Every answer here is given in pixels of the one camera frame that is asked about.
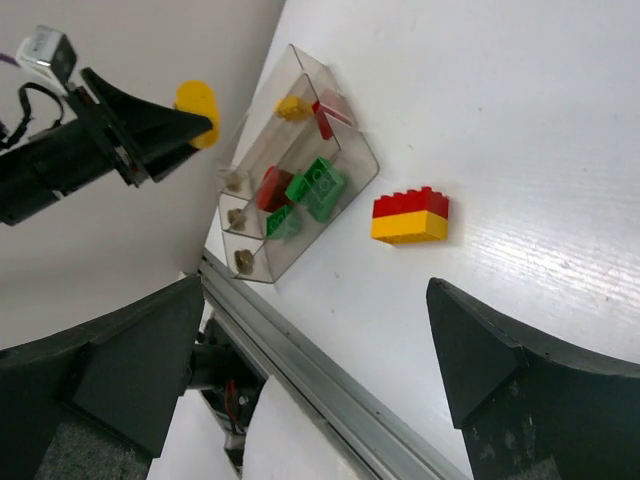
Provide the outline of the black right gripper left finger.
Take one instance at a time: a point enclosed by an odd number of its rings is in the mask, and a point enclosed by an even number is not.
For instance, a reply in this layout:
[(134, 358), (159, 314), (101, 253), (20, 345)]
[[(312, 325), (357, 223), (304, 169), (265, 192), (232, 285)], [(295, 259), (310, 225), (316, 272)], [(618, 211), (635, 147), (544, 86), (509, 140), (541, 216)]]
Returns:
[(184, 394), (198, 277), (1, 352), (4, 479), (144, 479)]

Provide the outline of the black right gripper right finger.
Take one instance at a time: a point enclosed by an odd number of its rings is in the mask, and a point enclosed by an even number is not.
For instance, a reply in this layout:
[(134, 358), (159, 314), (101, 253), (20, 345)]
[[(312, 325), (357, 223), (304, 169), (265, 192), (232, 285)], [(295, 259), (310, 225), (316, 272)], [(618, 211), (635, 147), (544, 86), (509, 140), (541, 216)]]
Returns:
[(444, 279), (426, 291), (476, 479), (636, 479), (639, 367), (533, 328)]

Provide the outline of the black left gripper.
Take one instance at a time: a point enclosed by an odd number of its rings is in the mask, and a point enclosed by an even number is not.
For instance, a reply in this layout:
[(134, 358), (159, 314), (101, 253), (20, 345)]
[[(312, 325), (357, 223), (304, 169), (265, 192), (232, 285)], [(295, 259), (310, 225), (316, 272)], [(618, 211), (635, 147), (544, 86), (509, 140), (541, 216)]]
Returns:
[(75, 119), (32, 137), (1, 156), (1, 222), (15, 226), (62, 198), (116, 171), (136, 187), (159, 183), (194, 156), (190, 141), (211, 128), (203, 116), (132, 96), (84, 68), (115, 158)]

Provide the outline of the yellow oval lego brick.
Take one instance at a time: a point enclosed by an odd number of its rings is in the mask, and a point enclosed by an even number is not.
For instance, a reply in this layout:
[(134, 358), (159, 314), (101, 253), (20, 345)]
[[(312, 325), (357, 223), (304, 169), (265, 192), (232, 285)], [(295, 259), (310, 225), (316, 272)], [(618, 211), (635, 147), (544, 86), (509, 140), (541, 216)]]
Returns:
[(190, 145), (198, 150), (212, 147), (219, 139), (220, 113), (213, 89), (203, 81), (188, 80), (181, 84), (175, 94), (173, 107), (206, 117), (211, 122), (211, 128), (205, 133), (194, 137)]

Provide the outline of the red curved lego brick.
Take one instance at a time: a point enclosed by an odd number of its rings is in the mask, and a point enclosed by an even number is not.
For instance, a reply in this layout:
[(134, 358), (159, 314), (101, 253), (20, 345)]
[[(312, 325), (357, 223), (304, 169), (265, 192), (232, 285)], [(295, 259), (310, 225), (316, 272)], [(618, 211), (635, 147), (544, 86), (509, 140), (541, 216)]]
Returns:
[(271, 166), (265, 172), (256, 193), (256, 206), (259, 210), (273, 213), (279, 208), (290, 205), (291, 200), (286, 194), (294, 174)]

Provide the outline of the green sloped lego brick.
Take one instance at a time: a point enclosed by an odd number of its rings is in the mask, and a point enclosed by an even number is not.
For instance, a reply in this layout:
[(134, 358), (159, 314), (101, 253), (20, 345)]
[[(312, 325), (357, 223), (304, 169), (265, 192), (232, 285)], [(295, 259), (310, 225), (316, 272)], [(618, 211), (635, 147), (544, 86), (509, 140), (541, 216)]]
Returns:
[(291, 205), (284, 205), (267, 217), (266, 238), (289, 239), (299, 234), (301, 228), (299, 211)]

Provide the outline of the yellow black striped lego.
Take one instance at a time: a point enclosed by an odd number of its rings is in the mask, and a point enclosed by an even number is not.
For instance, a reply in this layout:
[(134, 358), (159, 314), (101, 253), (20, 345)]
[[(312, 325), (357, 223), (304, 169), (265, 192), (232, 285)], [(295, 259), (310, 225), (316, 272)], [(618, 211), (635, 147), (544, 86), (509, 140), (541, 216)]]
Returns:
[(290, 95), (279, 100), (274, 107), (274, 113), (287, 122), (300, 122), (311, 116), (313, 110), (311, 105), (301, 97)]

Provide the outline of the red oval lego brick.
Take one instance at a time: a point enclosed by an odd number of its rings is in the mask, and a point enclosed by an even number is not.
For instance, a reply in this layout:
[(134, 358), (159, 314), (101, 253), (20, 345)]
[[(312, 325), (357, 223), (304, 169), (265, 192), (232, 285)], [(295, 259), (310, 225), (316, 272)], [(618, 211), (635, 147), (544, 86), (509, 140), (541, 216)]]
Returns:
[(320, 93), (318, 100), (312, 105), (312, 112), (323, 140), (333, 137), (329, 118), (334, 118), (348, 126), (353, 125), (353, 112), (347, 100), (331, 89), (325, 89)]

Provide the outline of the green curved lego brick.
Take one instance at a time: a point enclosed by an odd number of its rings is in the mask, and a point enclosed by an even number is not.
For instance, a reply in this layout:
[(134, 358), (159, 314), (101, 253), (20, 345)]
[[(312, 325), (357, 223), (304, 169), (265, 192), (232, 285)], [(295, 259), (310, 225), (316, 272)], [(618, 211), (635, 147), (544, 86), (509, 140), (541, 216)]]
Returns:
[(332, 214), (344, 188), (347, 177), (323, 157), (317, 157), (303, 175), (308, 188), (302, 203), (311, 217), (326, 223)]

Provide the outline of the yellow rectangular lego brick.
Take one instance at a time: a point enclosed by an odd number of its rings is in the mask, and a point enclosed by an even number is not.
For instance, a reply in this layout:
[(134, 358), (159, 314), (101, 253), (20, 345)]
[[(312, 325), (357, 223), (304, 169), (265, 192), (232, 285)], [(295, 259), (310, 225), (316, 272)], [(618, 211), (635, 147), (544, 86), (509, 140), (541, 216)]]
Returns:
[(426, 210), (372, 220), (371, 237), (391, 245), (444, 241), (447, 236), (448, 220)]

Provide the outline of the red rectangular lego brick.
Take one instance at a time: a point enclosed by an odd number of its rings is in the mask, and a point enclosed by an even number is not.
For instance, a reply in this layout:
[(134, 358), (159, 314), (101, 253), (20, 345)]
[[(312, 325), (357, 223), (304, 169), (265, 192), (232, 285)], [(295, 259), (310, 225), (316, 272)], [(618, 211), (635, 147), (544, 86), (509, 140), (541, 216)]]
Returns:
[(383, 195), (373, 203), (373, 218), (428, 211), (444, 219), (449, 216), (449, 199), (431, 187)]

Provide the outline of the green square lego brick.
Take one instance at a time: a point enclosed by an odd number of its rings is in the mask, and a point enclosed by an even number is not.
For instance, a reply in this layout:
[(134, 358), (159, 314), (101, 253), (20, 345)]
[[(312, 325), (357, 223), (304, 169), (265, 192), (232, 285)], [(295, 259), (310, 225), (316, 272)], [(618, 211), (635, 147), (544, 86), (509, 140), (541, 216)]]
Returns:
[(285, 190), (286, 197), (293, 203), (306, 205), (311, 183), (303, 174), (295, 174)]

